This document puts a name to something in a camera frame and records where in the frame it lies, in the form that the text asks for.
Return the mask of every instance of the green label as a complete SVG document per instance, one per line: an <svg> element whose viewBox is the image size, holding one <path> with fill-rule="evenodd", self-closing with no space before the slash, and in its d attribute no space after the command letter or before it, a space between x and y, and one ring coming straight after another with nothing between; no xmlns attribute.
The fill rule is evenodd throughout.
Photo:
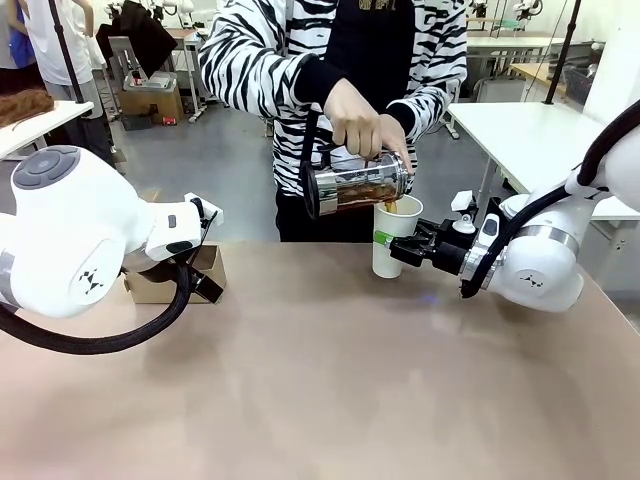
<svg viewBox="0 0 640 480"><path fill-rule="evenodd" d="M375 243L379 243L380 245L384 245L385 247L389 247L391 242L395 237L393 235L389 235L388 233L381 232L380 230L376 230L373 232L373 241Z"/></svg>

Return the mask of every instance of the gray floor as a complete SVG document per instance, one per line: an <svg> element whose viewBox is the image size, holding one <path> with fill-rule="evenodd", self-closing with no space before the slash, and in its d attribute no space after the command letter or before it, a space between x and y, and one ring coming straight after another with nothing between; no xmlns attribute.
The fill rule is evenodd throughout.
<svg viewBox="0 0 640 480"><path fill-rule="evenodd" d="M211 230L211 240L278 240L270 140L264 137L261 120L218 106L195 124L125 132L114 122L112 130L128 160L127 179L138 192L159 190L159 200L165 202L194 192L219 205L225 211L225 223ZM421 163L413 193L425 205L423 218L451 217L449 206L455 193L477 191L480 185L486 157L462 129L459 132L457 141L442 129L418 144ZM15 211L9 188L15 165L0 162L0 212ZM492 193L507 194L499 179ZM627 314L640 314L635 299L617 303Z"/></svg>

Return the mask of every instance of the striped sleeve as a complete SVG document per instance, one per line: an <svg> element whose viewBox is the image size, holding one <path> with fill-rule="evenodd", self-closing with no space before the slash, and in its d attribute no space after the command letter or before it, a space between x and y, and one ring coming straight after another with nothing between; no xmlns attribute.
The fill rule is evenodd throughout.
<svg viewBox="0 0 640 480"><path fill-rule="evenodd" d="M455 6L445 21L426 74L420 86L401 100L389 104L389 110L411 112L405 126L407 143L415 144L425 131L440 120L449 107L456 89L467 78L467 25L464 2Z"/></svg>
<svg viewBox="0 0 640 480"><path fill-rule="evenodd" d="M312 54L280 54L289 1L229 0L220 10L198 55L205 86L219 100L262 117L301 104L293 87Z"/></svg>

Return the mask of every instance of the person in background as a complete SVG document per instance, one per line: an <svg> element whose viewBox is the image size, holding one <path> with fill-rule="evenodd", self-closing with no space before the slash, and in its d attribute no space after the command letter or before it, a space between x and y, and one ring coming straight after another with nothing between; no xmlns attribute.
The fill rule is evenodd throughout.
<svg viewBox="0 0 640 480"><path fill-rule="evenodd" d="M49 2L19 0L25 14L24 26L35 52L38 68L49 94L56 100L76 100L71 77L54 30ZM65 124L71 143L83 146L113 166L111 144L102 120L100 94L91 71L91 58L86 37L93 37L93 7L88 0L56 0L60 24L71 56L80 92L85 101L93 102L89 115ZM84 30L74 19L74 8L84 13Z"/></svg>
<svg viewBox="0 0 640 480"><path fill-rule="evenodd" d="M44 83L30 49L29 38L20 17L18 0L0 0L0 95L12 95L31 88L44 88ZM18 63L12 54L12 37L22 35Z"/></svg>
<svg viewBox="0 0 640 480"><path fill-rule="evenodd" d="M233 0L220 10L199 54L203 79L231 107L275 119L282 241L372 241L371 207L309 218L300 162L318 164L333 143L343 148L332 162L384 147L417 167L416 141L466 78L466 47L464 0Z"/></svg>

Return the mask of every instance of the white paper cup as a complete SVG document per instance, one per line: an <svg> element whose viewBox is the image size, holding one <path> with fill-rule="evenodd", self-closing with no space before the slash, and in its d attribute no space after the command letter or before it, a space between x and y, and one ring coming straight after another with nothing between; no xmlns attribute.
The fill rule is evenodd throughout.
<svg viewBox="0 0 640 480"><path fill-rule="evenodd" d="M384 203L375 206L373 213L373 231L380 231L394 237L413 235L422 214L422 202L405 195L396 201L398 213L389 213ZM402 273L402 262L391 258L388 248L379 243L373 244L373 271L382 278L397 278Z"/></svg>

